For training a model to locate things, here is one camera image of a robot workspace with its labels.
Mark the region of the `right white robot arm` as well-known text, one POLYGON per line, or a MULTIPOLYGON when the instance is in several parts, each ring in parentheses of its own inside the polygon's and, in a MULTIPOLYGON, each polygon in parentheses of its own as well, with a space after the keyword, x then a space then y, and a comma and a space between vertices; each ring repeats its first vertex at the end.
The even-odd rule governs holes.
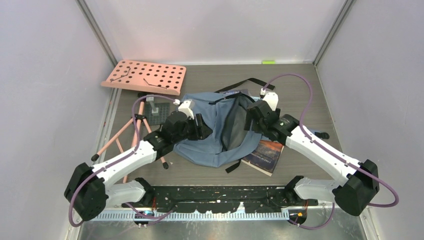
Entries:
POLYGON ((374 162, 360 162, 344 155, 300 125, 293 116, 280 116, 264 100, 247 107, 245 128, 297 151, 331 176, 331 180, 295 176, 284 188, 285 198, 291 205, 299 205, 303 200, 326 201, 337 204, 352 216, 359 216, 380 190, 378 181, 373 179, 378 176, 374 162))

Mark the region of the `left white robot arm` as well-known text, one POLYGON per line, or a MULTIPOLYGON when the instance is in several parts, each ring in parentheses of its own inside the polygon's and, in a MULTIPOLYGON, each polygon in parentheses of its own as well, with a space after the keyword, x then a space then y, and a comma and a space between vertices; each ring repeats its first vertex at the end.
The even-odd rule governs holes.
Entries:
POLYGON ((177 143, 202 141, 212 133, 200 113, 191 117, 173 111, 160 128, 147 134, 129 150, 93 166, 85 162, 79 164, 64 191, 64 197, 70 203, 69 221, 74 219, 73 212, 87 222, 114 205, 136 202, 141 207, 148 207, 154 197, 145 180, 120 184, 118 180, 172 152, 177 143))

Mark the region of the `blue student backpack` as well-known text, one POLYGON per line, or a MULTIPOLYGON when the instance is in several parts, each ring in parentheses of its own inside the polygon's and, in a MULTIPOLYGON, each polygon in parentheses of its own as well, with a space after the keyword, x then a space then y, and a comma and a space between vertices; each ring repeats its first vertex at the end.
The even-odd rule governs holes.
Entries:
POLYGON ((244 130, 247 108, 255 102, 250 95, 242 93, 223 96, 220 92, 239 90, 244 81, 228 85, 214 92, 187 93, 183 100, 192 99, 192 111, 201 114, 213 133, 204 140, 183 140, 174 146, 174 152, 188 161, 205 167, 226 168, 230 173, 242 158, 252 153, 261 140, 269 140, 261 133, 244 130))

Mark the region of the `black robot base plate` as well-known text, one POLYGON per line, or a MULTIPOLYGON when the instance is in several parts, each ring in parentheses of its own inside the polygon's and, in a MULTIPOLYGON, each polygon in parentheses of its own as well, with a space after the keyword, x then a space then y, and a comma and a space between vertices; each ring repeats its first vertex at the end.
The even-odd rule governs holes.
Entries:
POLYGON ((234 213, 244 208, 248 214, 277 213, 287 207, 317 206, 318 200, 302 200, 277 185, 211 185, 153 186, 135 208, 148 208, 160 213, 213 214, 234 213))

